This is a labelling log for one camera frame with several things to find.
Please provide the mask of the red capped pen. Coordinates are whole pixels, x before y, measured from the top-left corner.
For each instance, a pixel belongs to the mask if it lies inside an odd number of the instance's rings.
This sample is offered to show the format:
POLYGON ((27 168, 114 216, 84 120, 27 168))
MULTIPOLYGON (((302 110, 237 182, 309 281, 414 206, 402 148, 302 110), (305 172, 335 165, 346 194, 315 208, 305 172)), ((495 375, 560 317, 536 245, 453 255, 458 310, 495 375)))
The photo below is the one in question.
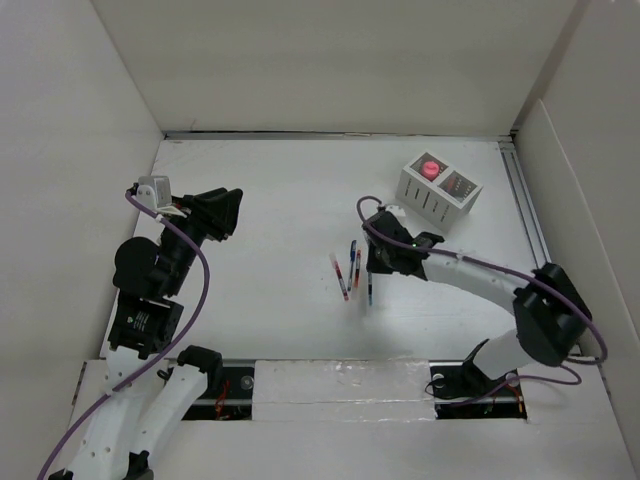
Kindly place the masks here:
POLYGON ((351 287, 352 296, 355 296, 355 292, 359 288, 360 272, 361 272, 361 257, 362 257, 362 251, 360 248, 357 248, 355 257, 354 257, 354 269, 352 274, 352 287, 351 287))

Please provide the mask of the teal black pen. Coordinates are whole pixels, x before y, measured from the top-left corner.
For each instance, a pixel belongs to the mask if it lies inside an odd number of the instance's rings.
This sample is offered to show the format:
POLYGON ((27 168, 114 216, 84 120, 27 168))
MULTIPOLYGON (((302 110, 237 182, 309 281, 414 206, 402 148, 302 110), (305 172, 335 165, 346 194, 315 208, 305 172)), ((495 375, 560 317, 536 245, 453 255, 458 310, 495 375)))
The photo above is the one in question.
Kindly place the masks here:
POLYGON ((367 271, 367 311, 369 314, 373 312, 373 294, 374 294, 374 281, 373 273, 367 271))

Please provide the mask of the pink eraser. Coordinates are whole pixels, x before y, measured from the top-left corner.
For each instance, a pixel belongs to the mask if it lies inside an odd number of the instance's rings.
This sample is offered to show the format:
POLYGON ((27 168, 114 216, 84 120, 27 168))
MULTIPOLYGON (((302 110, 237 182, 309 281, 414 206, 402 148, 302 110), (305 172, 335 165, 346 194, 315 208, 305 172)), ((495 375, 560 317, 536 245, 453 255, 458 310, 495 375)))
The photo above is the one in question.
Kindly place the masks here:
POLYGON ((425 161, 420 168, 421 175, 429 181, 434 181, 440 175, 440 172, 440 164, 433 160, 425 161))

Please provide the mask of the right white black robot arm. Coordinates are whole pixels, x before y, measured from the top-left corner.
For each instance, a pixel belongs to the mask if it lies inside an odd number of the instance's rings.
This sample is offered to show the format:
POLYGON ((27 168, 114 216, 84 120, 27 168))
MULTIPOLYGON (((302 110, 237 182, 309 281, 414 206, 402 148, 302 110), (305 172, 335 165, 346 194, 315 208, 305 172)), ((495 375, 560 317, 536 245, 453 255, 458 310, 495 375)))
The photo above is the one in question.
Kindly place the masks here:
POLYGON ((592 318, 559 265, 546 263, 524 274, 444 250, 442 236, 412 235, 384 206, 364 219, 362 229, 368 271, 452 286, 498 306, 513 320, 512 329, 482 340, 463 360, 444 371, 433 370, 426 392, 469 404, 521 381, 517 371, 522 367, 540 364, 568 371, 574 363, 571 351, 592 318))

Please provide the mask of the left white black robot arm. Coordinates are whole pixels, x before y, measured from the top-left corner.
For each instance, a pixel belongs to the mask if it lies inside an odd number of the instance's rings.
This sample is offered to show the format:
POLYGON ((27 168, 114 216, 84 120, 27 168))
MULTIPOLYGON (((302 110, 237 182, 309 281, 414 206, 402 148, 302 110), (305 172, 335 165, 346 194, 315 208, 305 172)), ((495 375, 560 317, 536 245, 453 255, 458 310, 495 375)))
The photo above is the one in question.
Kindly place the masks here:
POLYGON ((125 198, 163 230, 157 241, 132 237, 115 254, 103 392, 54 447, 41 479, 151 479, 193 403, 228 390, 214 350, 190 345, 168 369, 160 363, 203 309, 211 272, 201 246, 234 233, 242 190, 176 197, 136 182, 125 198))

